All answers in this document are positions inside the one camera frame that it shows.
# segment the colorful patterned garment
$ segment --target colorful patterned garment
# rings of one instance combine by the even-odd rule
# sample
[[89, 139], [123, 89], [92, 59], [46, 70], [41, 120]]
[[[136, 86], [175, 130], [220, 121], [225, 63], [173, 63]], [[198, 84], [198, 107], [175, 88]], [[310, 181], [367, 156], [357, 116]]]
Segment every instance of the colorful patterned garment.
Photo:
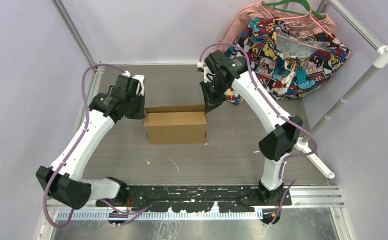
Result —
[[[297, 37], [290, 34], [282, 20], [275, 18], [253, 19], [234, 44], [247, 52], [251, 69], [277, 100], [302, 98], [316, 90], [335, 74], [350, 53], [334, 35], [333, 38], [326, 33]], [[224, 54], [230, 58], [242, 56], [234, 47]], [[229, 102], [239, 104], [242, 101], [231, 89], [226, 95]]]

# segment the gray floor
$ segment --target gray floor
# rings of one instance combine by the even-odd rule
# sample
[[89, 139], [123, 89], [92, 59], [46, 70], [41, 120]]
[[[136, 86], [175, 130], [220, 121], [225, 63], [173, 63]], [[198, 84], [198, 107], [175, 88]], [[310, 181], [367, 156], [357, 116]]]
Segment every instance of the gray floor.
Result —
[[260, 220], [135, 221], [111, 228], [105, 220], [72, 221], [52, 240], [338, 240], [326, 208], [283, 209], [272, 228]]
[[[132, 75], [145, 75], [146, 107], [204, 103], [199, 86], [203, 76], [194, 65], [123, 68]], [[118, 74], [118, 70], [107, 68], [99, 90], [107, 92]], [[299, 115], [304, 127], [309, 128], [302, 100], [278, 103], [292, 116]], [[207, 145], [151, 145], [142, 120], [123, 119], [101, 141], [83, 178], [112, 176], [131, 185], [257, 184], [264, 157], [254, 152], [266, 133], [249, 105], [225, 102], [207, 114], [207, 124]], [[285, 177], [297, 178], [297, 184], [326, 185], [325, 178], [305, 157], [292, 158]]]

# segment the pink garment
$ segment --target pink garment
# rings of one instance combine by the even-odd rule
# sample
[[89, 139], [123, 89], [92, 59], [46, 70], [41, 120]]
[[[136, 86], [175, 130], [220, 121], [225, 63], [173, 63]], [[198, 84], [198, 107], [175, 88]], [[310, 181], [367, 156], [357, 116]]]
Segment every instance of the pink garment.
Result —
[[[276, 11], [272, 6], [263, 6], [262, 3], [266, 2], [258, 1], [243, 7], [234, 20], [232, 20], [219, 42], [232, 44], [253, 19], [289, 18], [298, 16], [296, 14]], [[321, 15], [325, 16], [325, 18], [321, 20], [314, 16], [314, 19], [330, 33], [335, 34], [337, 31], [336, 24], [330, 19], [328, 14], [321, 13]], [[290, 33], [295, 34], [298, 37], [306, 37], [324, 31], [308, 17], [289, 19], [287, 21], [289, 22], [287, 26]], [[228, 48], [229, 46], [220, 45], [216, 50], [221, 50], [224, 53]]]

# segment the wood grain surface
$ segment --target wood grain surface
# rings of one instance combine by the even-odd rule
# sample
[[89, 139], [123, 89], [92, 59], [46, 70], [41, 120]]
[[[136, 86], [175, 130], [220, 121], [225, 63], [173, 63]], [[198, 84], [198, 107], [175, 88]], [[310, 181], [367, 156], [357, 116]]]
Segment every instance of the wood grain surface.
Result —
[[[195, 65], [124, 65], [132, 75], [145, 75], [145, 106], [203, 104]], [[114, 85], [119, 71], [107, 68], [100, 92]], [[309, 128], [301, 99], [278, 101]], [[207, 144], [151, 145], [142, 120], [122, 119], [106, 134], [88, 162], [84, 179], [115, 177], [130, 185], [257, 184], [264, 156], [258, 142], [266, 135], [246, 102], [225, 102], [207, 114]], [[325, 185], [325, 178], [306, 157], [291, 158], [285, 178], [297, 184]]]

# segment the cardboard box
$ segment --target cardboard box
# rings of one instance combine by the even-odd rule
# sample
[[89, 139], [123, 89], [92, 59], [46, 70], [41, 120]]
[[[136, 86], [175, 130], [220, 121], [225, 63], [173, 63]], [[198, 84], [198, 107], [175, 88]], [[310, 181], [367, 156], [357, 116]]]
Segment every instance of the cardboard box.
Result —
[[151, 144], [204, 144], [207, 135], [205, 106], [146, 107], [144, 129]]

